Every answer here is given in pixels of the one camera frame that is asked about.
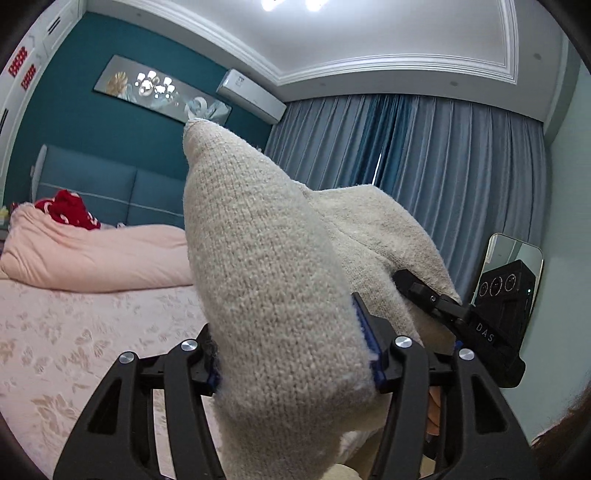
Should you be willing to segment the red garment on bed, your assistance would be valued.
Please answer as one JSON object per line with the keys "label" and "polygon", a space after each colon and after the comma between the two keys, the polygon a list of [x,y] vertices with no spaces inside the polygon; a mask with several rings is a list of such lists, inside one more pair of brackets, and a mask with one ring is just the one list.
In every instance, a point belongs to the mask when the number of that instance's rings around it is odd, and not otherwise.
{"label": "red garment on bed", "polygon": [[96,230],[101,227],[99,220],[87,210],[82,198],[69,190],[59,190],[52,198],[36,201],[34,206],[63,225],[85,230]]}

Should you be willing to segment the white air conditioner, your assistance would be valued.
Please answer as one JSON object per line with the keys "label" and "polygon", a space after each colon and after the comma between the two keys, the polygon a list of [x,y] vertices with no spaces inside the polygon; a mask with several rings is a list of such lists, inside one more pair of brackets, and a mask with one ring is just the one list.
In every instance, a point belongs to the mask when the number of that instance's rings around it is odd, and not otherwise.
{"label": "white air conditioner", "polygon": [[216,93],[270,125],[280,122],[287,109],[279,98],[235,69],[226,71]]}

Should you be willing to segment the smartphone on gripper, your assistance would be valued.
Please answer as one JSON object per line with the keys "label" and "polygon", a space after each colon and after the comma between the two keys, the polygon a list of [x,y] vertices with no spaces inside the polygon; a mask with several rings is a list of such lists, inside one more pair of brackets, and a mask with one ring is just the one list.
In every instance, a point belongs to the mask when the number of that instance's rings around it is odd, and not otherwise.
{"label": "smartphone on gripper", "polygon": [[489,238],[472,304],[477,331],[497,348],[521,350],[543,267],[540,247],[502,233]]}

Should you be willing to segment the pink folded duvet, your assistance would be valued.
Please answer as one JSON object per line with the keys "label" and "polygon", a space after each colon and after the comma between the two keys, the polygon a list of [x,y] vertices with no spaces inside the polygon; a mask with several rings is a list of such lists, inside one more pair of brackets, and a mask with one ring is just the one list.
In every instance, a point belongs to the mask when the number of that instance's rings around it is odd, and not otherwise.
{"label": "pink folded duvet", "polygon": [[29,286],[75,293],[190,286],[185,232],[169,225],[85,230],[31,204],[12,214],[1,272]]}

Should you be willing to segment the framed wall picture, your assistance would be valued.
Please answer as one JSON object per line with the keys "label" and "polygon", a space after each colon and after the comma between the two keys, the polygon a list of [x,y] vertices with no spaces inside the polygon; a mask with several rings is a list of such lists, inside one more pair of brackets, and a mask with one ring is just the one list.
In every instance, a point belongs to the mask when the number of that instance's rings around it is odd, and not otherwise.
{"label": "framed wall picture", "polygon": [[159,70],[113,55],[94,90],[186,123],[205,119],[219,125],[228,121],[231,107]]}

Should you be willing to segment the blue grey curtain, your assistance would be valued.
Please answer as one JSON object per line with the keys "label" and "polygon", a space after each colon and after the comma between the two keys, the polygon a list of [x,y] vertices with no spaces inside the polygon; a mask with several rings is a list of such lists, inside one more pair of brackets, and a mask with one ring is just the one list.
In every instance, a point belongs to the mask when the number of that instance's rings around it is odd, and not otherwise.
{"label": "blue grey curtain", "polygon": [[489,238],[539,244],[549,165],[542,124],[477,103],[349,95],[290,103],[266,155],[315,190],[372,184],[423,226],[457,291],[474,291]]}

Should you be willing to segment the blue upholstered headboard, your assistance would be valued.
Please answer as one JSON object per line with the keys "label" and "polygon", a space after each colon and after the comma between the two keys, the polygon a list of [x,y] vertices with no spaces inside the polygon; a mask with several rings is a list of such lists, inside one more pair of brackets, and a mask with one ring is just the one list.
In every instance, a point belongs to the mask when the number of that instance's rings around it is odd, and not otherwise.
{"label": "blue upholstered headboard", "polygon": [[101,223],[184,227],[183,180],[100,157],[43,145],[31,171],[31,199],[78,194]]}

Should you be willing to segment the pink floral bed sheet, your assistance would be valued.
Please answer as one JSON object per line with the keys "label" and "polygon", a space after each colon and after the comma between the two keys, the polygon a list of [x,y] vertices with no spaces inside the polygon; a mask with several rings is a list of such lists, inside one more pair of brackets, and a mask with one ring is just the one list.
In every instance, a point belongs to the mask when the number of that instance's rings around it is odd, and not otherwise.
{"label": "pink floral bed sheet", "polygon": [[168,352],[204,326],[191,287],[79,294],[1,283],[1,414],[51,476],[80,412],[117,357]]}

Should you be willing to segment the beige knit heart sweater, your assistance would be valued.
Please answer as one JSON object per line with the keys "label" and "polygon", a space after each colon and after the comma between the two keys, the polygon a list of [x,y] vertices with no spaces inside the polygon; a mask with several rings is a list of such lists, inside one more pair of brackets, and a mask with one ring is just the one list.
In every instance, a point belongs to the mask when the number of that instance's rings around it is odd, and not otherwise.
{"label": "beige knit heart sweater", "polygon": [[213,397],[230,479],[320,479],[384,426],[356,311],[429,350],[454,335],[394,285],[409,270],[455,297],[419,222],[372,185],[312,190],[211,121],[183,132],[188,259],[217,347]]}

